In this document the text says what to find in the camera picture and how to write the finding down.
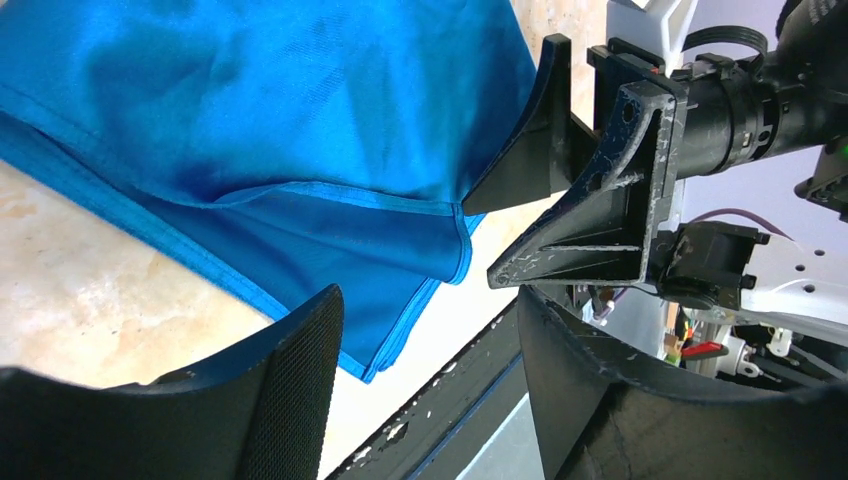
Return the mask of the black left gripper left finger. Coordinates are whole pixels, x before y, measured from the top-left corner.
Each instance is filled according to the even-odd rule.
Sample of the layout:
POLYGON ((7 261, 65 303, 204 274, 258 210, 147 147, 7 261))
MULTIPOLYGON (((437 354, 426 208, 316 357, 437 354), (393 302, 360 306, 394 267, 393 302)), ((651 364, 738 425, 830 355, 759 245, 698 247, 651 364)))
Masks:
POLYGON ((1 371, 5 479, 314 479, 344 301, 331 285, 218 353, 93 389, 1 371))

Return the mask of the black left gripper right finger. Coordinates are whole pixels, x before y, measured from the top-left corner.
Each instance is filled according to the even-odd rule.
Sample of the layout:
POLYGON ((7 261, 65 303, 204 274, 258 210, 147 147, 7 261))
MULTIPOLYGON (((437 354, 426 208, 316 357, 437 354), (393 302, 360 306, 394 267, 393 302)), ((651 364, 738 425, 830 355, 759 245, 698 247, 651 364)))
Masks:
POLYGON ((843 479, 847 387, 710 379, 523 286, 517 320, 548 479, 843 479))

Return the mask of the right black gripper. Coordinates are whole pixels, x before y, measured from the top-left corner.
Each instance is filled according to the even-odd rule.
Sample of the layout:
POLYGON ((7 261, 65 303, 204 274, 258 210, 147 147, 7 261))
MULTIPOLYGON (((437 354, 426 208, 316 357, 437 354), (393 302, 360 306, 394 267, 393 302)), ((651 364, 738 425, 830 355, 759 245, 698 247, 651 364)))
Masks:
POLYGON ((701 53, 678 70, 621 37, 591 49, 599 142, 571 110, 571 40, 546 36, 524 110, 462 207, 487 214, 572 186, 488 268, 489 286, 640 283, 677 180, 808 147, 822 155, 797 196, 845 198, 847 5, 797 1, 778 26, 775 48, 747 27, 689 33, 683 49, 734 43, 753 55, 701 53))

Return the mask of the blue satin napkin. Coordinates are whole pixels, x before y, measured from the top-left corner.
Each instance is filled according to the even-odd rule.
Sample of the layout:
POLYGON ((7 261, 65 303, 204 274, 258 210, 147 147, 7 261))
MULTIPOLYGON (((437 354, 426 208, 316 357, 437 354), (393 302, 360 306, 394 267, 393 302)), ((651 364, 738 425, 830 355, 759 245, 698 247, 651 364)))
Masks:
POLYGON ((10 1, 1 156, 275 320, 338 285, 370 382, 535 73, 507 1, 10 1))

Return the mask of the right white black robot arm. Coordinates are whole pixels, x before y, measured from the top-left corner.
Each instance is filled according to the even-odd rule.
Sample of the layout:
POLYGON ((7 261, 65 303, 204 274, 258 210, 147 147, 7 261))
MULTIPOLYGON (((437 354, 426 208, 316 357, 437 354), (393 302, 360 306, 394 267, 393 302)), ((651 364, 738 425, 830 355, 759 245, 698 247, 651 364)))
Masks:
POLYGON ((704 375, 771 377, 817 386, 847 375, 794 344, 802 335, 847 343, 847 261, 799 245, 754 219, 706 213, 674 230, 675 185, 696 176, 820 147, 810 203, 847 214, 847 5, 791 1, 770 48, 760 32, 690 30, 692 1, 612 1, 607 40, 587 52, 594 123, 571 111, 570 40, 546 36, 534 85, 510 136, 463 201, 489 213, 559 200, 488 268, 493 289, 562 285, 597 319, 648 285, 692 319, 718 325, 689 336, 676 361, 704 375))

